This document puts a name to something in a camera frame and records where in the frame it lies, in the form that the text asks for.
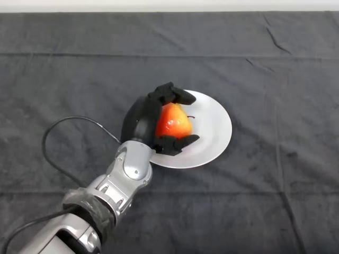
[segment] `black cable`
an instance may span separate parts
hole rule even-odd
[[[40,222],[44,222],[44,221],[47,221],[47,220],[51,220],[55,217],[58,217],[58,216],[61,216],[61,215],[64,215],[64,214],[67,214],[67,213],[70,213],[74,210],[75,208],[74,207],[70,207],[68,209],[65,209],[63,211],[60,211],[60,212],[56,212],[56,213],[52,213],[50,215],[47,215],[45,217],[41,217],[41,218],[38,218],[38,219],[35,219],[31,222],[28,222],[26,223],[25,225],[22,225],[20,226],[19,228],[15,229],[7,238],[6,240],[4,241],[4,245],[2,247],[2,250],[1,250],[1,253],[2,254],[7,254],[7,249],[8,249],[8,246],[10,245],[11,241],[13,240],[13,238],[18,234],[20,233],[22,230],[28,228],[29,226],[32,226],[32,225],[35,225],[35,224],[38,224]]]
[[[118,144],[120,144],[120,140],[114,136],[111,132],[109,132],[104,126],[102,126],[101,124],[99,124],[97,121],[92,120],[90,118],[84,117],[84,116],[68,116],[65,118],[62,118],[56,122],[54,122],[48,129],[46,129],[46,131],[44,132],[43,136],[42,136],[42,141],[41,141],[41,150],[42,150],[42,155],[44,156],[44,158],[46,159],[46,161],[52,166],[54,167],[56,170],[58,170],[60,173],[64,174],[65,176],[69,177],[70,179],[72,179],[74,182],[76,182],[80,187],[86,187],[86,185],[80,180],[78,179],[76,176],[72,175],[70,172],[68,172],[67,170],[61,168],[60,166],[58,166],[55,162],[53,162],[49,156],[47,155],[46,152],[46,139],[48,134],[50,133],[50,131],[59,123],[66,121],[66,120],[71,120],[71,119],[81,119],[81,120],[86,120],[89,121],[91,123],[95,123],[97,126],[99,126],[102,130],[104,130],[111,138],[113,138]]]

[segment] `robotic hand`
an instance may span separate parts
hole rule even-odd
[[[69,212],[50,220],[20,253],[101,253],[102,244],[131,207],[136,192],[149,184],[153,153],[174,156],[199,138],[155,137],[162,106],[170,102],[190,105],[195,97],[167,83],[139,98],[124,118],[122,144],[106,174],[87,188],[68,192],[63,207]]]

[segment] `dark gray tablecloth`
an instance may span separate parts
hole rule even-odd
[[[119,135],[135,99],[168,81],[219,101],[231,143],[199,168],[154,166],[104,253],[338,253],[339,13],[330,12],[1,14],[0,236],[59,210],[77,187],[42,158],[50,123],[85,115]],[[116,148],[81,121],[48,141],[87,183]]]

